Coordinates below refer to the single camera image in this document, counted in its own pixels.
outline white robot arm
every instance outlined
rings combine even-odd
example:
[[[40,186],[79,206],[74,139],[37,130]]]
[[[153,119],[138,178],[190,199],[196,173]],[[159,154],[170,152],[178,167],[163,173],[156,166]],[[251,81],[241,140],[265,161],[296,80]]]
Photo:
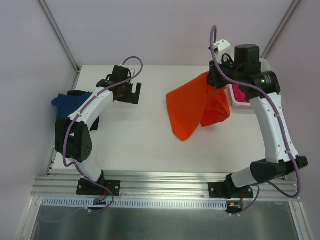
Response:
[[[272,71],[261,72],[259,47],[254,44],[236,46],[233,61],[230,56],[232,48],[228,41],[220,40],[213,46],[214,60],[210,62],[208,84],[220,89],[232,82],[243,83],[240,84],[240,89],[245,92],[256,114],[265,148],[265,159],[254,161],[249,167],[227,175],[224,184],[214,187],[216,196],[230,199],[235,193],[241,193],[243,188],[250,185],[261,184],[292,173],[297,170],[295,163],[299,169],[304,168],[308,165],[308,160],[299,156],[290,138],[282,111],[281,89],[276,74]]]
[[[105,181],[103,171],[90,157],[93,145],[89,129],[101,112],[113,101],[139,103],[142,85],[137,83],[135,93],[132,92],[133,84],[130,83],[130,79],[134,73],[133,68],[114,66],[112,74],[96,84],[92,95],[78,110],[68,117],[58,118],[55,122],[55,150],[62,155],[65,154],[82,174],[82,185],[88,186],[88,195],[95,195],[95,193],[99,195],[101,192],[101,189],[92,182],[103,186]]]

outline pink cloth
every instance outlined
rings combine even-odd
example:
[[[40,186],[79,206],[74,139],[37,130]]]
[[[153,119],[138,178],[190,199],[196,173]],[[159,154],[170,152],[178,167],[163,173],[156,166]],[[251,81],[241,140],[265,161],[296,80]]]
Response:
[[[235,100],[237,100],[239,103],[248,103],[246,94],[240,90],[238,85],[232,84],[232,89]]]

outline red cloth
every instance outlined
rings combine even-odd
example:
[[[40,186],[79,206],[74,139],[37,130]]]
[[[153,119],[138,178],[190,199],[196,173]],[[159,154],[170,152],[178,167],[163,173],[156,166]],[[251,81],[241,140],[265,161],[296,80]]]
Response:
[[[232,84],[232,89],[235,100],[237,100],[239,103],[248,103],[246,94],[240,90],[239,85]]]
[[[199,124],[207,127],[230,116],[227,87],[215,89],[209,85],[208,74],[205,72],[166,95],[172,131],[181,141],[187,140]]]

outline white table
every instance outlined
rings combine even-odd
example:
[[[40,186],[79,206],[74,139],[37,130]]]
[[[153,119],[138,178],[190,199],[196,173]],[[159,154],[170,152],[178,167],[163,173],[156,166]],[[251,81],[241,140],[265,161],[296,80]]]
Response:
[[[185,142],[172,133],[166,94],[208,69],[144,66],[133,81],[142,83],[139,104],[114,102],[100,115],[98,131],[91,132],[97,165],[114,171],[230,173],[264,159],[264,142],[252,110],[231,108],[225,122],[198,127]],[[76,90],[92,92],[112,70],[113,65],[84,65]],[[65,169],[59,153],[53,169]]]

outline white wall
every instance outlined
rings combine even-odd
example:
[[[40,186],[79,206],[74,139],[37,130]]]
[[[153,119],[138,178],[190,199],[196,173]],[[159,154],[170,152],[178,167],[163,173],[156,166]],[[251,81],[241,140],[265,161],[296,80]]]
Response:
[[[207,66],[212,25],[264,49],[293,0],[46,0],[79,66]]]
[[[53,142],[51,100],[75,71],[36,0],[0,8],[0,239],[14,239]]]
[[[309,166],[302,195],[315,239],[320,239],[320,1],[303,0],[268,60],[282,88],[291,138]]]

